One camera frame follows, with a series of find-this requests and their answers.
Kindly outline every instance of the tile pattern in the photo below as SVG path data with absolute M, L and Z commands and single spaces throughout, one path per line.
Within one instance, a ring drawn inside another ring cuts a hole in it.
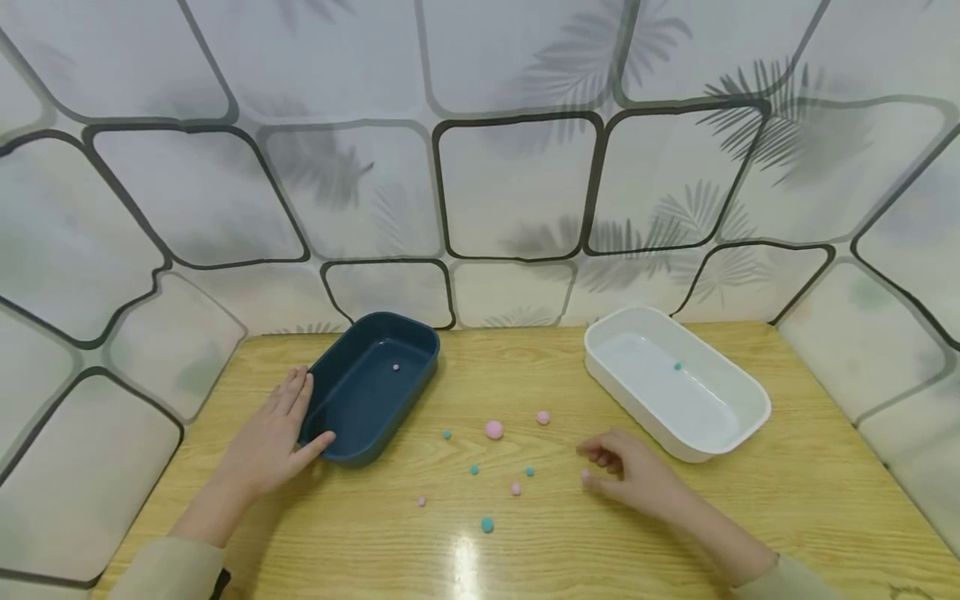
M 960 548 L 960 5 L 780 4 L 4 3 L 0 572 L 73 587 L 0 595 L 95 583 L 239 340 L 384 309 L 778 324 Z

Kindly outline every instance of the sleeve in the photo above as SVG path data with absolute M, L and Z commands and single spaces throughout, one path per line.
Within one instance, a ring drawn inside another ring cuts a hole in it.
M 224 566 L 224 550 L 181 538 L 159 538 L 133 558 L 110 600 L 208 600 Z
M 840 600 L 819 577 L 790 557 L 780 556 L 777 565 L 749 584 L 733 590 L 739 600 Z

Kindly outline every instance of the tray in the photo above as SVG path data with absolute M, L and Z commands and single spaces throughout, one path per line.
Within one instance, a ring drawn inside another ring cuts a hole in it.
M 439 355 L 440 337 L 425 324 L 389 312 L 357 320 L 310 368 L 314 388 L 300 444 L 329 429 L 337 439 L 325 460 L 372 463 L 433 378 Z
M 755 379 L 654 308 L 601 319 L 584 344 L 587 371 L 682 461 L 730 452 L 770 417 L 770 397 Z

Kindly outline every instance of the small ball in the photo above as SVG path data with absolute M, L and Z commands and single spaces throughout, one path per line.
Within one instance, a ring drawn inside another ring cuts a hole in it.
M 484 427 L 484 431 L 487 432 L 487 437 L 491 440 L 499 440 L 503 437 L 503 423 L 498 420 L 489 420 L 487 426 Z

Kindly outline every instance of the wood grain tabletop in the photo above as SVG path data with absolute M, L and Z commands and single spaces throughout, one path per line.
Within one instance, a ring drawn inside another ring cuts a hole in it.
M 694 489 L 844 597 L 960 598 L 960 564 L 774 328 L 689 328 L 753 375 L 774 407 L 729 455 L 668 459 Z M 441 333 L 437 375 L 378 461 L 359 470 L 318 462 L 254 505 L 228 547 L 224 597 L 728 597 L 688 540 L 581 490 L 587 463 L 576 443 L 614 426 L 650 442 L 587 373 L 583 334 Z M 335 339 L 269 336 L 240 347 L 95 598 L 166 534 L 286 371 L 312 364 Z M 537 423 L 540 410 L 549 425 Z M 484 436 L 490 419 L 506 427 L 498 442 Z M 521 496 L 511 495 L 514 482 Z M 489 535 L 484 516 L 495 522 Z

